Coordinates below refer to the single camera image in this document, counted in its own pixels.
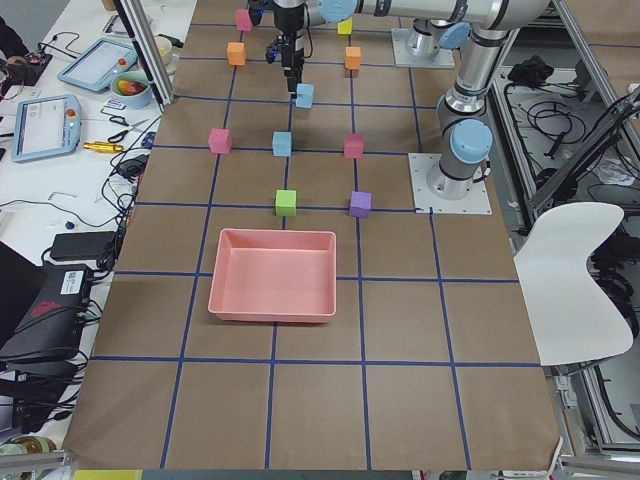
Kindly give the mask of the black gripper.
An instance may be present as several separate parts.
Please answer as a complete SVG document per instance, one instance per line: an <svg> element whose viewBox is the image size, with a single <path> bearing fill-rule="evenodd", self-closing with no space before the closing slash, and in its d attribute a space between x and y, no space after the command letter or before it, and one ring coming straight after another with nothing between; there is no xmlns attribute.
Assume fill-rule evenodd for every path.
<svg viewBox="0 0 640 480"><path fill-rule="evenodd" d="M304 66L304 39L301 30L293 33L281 32L265 48L265 60L273 64L280 59L291 95L297 94L297 86L302 79Z"/></svg>

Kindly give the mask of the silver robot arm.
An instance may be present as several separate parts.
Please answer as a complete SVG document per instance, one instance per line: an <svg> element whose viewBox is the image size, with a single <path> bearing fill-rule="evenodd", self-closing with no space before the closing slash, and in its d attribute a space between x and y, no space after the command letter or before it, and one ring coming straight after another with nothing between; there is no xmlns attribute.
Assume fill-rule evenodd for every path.
<svg viewBox="0 0 640 480"><path fill-rule="evenodd" d="M340 23L355 14L377 18L411 18L414 29L429 35L440 23L441 48L461 51L461 65L452 87L441 97L437 115L445 146L439 162L426 175L427 186L445 200L467 196L479 165L493 144L490 129L480 120L490 83L512 32L537 19L544 1L252 1L249 17L257 25L264 11L273 14L278 31L266 47L268 62L281 61L287 89L302 81L306 28Z"/></svg>

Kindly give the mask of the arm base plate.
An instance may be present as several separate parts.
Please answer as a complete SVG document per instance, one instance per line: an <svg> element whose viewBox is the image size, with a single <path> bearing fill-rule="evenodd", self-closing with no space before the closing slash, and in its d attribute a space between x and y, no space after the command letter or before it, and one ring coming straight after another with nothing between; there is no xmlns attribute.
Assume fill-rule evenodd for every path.
<svg viewBox="0 0 640 480"><path fill-rule="evenodd" d="M396 67L453 69L455 61L448 49L442 49L439 40L443 32L418 33L413 28L391 30Z"/></svg>
<svg viewBox="0 0 640 480"><path fill-rule="evenodd" d="M480 164L471 178L453 180L440 169L441 154L409 153L414 211L418 214L491 215Z"/></svg>

